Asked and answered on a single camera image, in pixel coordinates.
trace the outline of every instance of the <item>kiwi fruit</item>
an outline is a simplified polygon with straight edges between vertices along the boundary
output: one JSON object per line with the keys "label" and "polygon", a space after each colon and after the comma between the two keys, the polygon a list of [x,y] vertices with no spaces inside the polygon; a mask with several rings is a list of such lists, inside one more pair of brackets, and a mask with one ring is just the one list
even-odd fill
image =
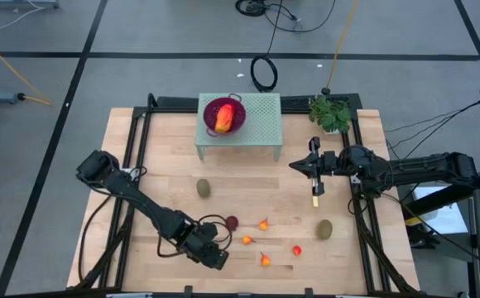
{"label": "kiwi fruit", "polygon": [[198,182],[196,182],[196,189],[201,198],[206,199],[210,196],[210,183],[207,179],[198,180]]}
{"label": "kiwi fruit", "polygon": [[329,239],[332,236],[332,223],[329,220],[323,219],[317,224],[317,229],[315,233],[317,234],[317,238],[319,239]]}

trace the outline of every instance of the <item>red colander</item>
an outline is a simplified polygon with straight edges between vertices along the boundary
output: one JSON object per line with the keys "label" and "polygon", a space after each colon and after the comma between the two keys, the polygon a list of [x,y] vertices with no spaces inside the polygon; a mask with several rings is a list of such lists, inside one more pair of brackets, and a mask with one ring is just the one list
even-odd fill
{"label": "red colander", "polygon": [[[207,125],[207,133],[211,137],[230,135],[242,127],[244,121],[246,121],[246,109],[243,107],[241,102],[242,97],[240,95],[230,94],[228,97],[215,99],[207,104],[204,110],[204,121],[205,125]],[[214,127],[216,126],[216,117],[218,116],[218,111],[224,104],[232,104],[234,107],[233,124],[228,132],[219,133],[214,131]]]}

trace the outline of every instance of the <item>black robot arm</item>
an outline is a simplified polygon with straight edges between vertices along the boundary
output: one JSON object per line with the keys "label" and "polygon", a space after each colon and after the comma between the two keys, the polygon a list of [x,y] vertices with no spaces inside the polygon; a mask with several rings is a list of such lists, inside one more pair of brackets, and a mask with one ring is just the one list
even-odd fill
{"label": "black robot arm", "polygon": [[359,181],[361,192],[373,198],[392,186],[428,181],[471,185],[478,176],[473,158],[457,152],[387,161],[356,145],[344,148],[339,156],[334,151],[325,151],[320,156],[318,137],[310,140],[309,149],[305,159],[290,163],[290,167],[314,179],[313,195],[324,193],[321,175],[354,177]]}
{"label": "black robot arm", "polygon": [[146,215],[160,237],[173,244],[177,252],[207,267],[222,269],[228,252],[213,241],[218,235],[216,226],[194,221],[179,210],[158,205],[136,187],[130,174],[119,169],[117,158],[105,151],[94,151],[77,171],[79,180],[89,187],[104,188]]}

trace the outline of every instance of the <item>small orange tomato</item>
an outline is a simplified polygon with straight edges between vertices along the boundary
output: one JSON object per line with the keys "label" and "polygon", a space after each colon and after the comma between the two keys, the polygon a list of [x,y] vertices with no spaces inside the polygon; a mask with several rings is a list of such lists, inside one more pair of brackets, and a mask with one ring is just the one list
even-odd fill
{"label": "small orange tomato", "polygon": [[260,252],[260,254],[262,255],[262,259],[260,260],[261,265],[263,267],[270,266],[270,258],[262,252]]}
{"label": "small orange tomato", "polygon": [[253,240],[253,238],[251,238],[249,236],[242,237],[242,244],[248,245],[248,244],[251,244],[251,243],[254,243],[254,242],[256,242],[256,241]]}
{"label": "small orange tomato", "polygon": [[302,252],[302,249],[300,249],[299,245],[295,245],[293,247],[293,254],[295,254],[296,256],[299,256],[301,252]]}
{"label": "small orange tomato", "polygon": [[267,223],[267,218],[264,219],[264,220],[262,220],[262,221],[258,224],[258,226],[260,227],[260,229],[261,229],[262,231],[266,231],[267,228],[269,228],[269,224]]}

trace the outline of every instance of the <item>table leg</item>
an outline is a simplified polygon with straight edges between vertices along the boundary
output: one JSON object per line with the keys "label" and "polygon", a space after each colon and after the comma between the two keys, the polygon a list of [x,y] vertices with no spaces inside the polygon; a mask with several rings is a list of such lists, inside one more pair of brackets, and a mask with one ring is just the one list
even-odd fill
{"label": "table leg", "polygon": [[198,149],[198,156],[199,156],[199,159],[202,161],[205,157],[205,147],[204,146],[196,146],[196,149]]}
{"label": "table leg", "polygon": [[282,146],[273,147],[273,159],[275,161],[279,160],[279,157],[281,156],[281,149],[282,149]]}

